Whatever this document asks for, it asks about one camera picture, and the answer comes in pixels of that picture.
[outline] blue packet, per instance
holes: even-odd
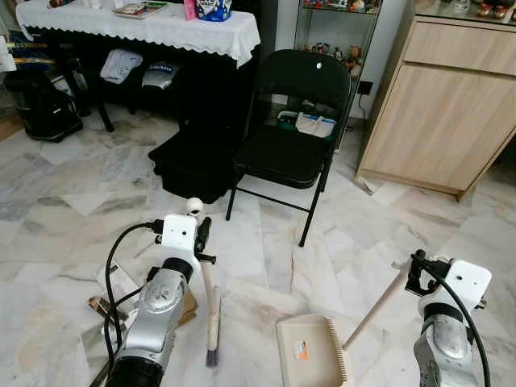
[[[200,20],[223,22],[231,17],[232,0],[196,0]]]

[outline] black folding chair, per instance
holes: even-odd
[[[281,50],[265,59],[256,75],[246,136],[249,134],[253,105],[258,94],[283,94],[323,104],[333,110],[333,118],[337,123],[331,139],[271,126],[254,130],[233,158],[237,178],[231,190],[226,220],[230,220],[236,190],[290,206],[308,213],[299,242],[300,247],[304,246],[319,194],[326,185],[336,141],[346,122],[350,90],[348,71],[333,57],[314,52]],[[321,177],[312,204],[306,209],[238,188],[239,179],[246,174],[297,189],[310,188],[319,174]]]

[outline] white tablecloth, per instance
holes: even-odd
[[[47,8],[48,0],[31,0],[16,7],[16,17],[29,39],[25,27],[53,28],[63,31],[86,32],[95,35],[142,40],[196,52],[228,55],[237,67],[252,58],[252,49],[260,43],[253,14],[233,11],[225,22],[205,22],[185,18],[182,4],[168,4],[166,9],[146,19],[116,16],[113,0],[102,0],[103,7],[95,10],[75,0],[66,6]]]

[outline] dustpan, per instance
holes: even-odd
[[[341,343],[331,318],[304,314],[277,323],[284,387],[340,387],[347,382]]]

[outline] pink bottle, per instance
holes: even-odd
[[[195,13],[195,0],[184,0],[185,4],[185,16],[186,20],[192,20],[197,18],[197,14]]]

